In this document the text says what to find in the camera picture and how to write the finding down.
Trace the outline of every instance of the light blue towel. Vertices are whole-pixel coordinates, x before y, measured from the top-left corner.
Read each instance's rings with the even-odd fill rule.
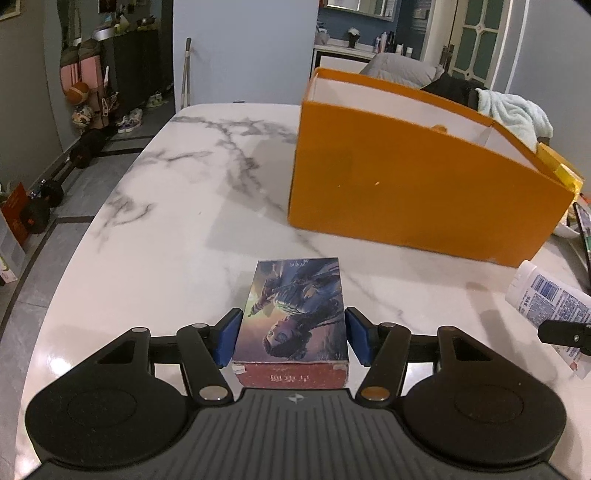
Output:
[[[538,137],[551,138],[554,134],[545,112],[534,102],[519,95],[480,88],[476,90],[479,96],[478,112],[499,122],[532,152],[537,151]]]

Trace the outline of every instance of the red box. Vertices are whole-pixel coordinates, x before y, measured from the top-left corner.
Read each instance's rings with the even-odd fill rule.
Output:
[[[4,205],[2,205],[2,214],[4,215],[12,234],[15,236],[21,247],[29,236],[29,232],[22,224],[20,214],[21,210],[25,208],[30,201],[29,197],[27,197],[25,187],[22,183],[19,183],[7,198]]]

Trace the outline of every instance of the shoe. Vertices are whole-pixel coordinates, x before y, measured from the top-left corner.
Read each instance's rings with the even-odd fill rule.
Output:
[[[141,120],[137,120],[136,118],[130,118],[129,122],[126,124],[125,133],[131,133],[136,128],[138,128],[142,124]]]
[[[135,108],[129,113],[130,119],[136,119],[140,122],[142,121],[142,117],[144,116],[144,111],[141,108]]]
[[[156,108],[157,106],[160,106],[160,104],[157,102],[156,96],[152,95],[146,102],[146,108]]]
[[[115,125],[117,126],[117,133],[124,134],[126,132],[126,129],[129,127],[129,117],[125,115]]]
[[[168,103],[168,100],[164,100],[162,98],[162,93],[160,92],[156,92],[156,101],[160,104],[160,105],[164,105],[165,103]]]

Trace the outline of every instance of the white marble tabletop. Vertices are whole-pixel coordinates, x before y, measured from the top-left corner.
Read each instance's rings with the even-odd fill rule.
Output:
[[[339,257],[345,304],[433,335],[455,325],[553,388],[568,414],[551,463],[591,477],[591,376],[578,379],[504,300],[515,270],[292,228],[286,220],[300,109],[198,105],[152,140],[76,250],[39,333],[22,396],[15,477],[38,464],[23,424],[32,397],[124,331],[172,335],[243,308],[260,259]],[[559,248],[534,262],[577,284]],[[364,376],[352,355],[349,386]],[[225,375],[237,394],[233,373]],[[429,366],[409,368],[405,389]],[[176,368],[157,375],[182,388]]]

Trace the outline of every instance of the gray pillow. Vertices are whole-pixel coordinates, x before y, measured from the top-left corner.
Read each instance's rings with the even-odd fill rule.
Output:
[[[361,75],[367,75],[381,80],[398,83],[410,88],[421,89],[437,80],[443,69],[439,66],[403,57],[396,53],[378,53],[361,70]]]

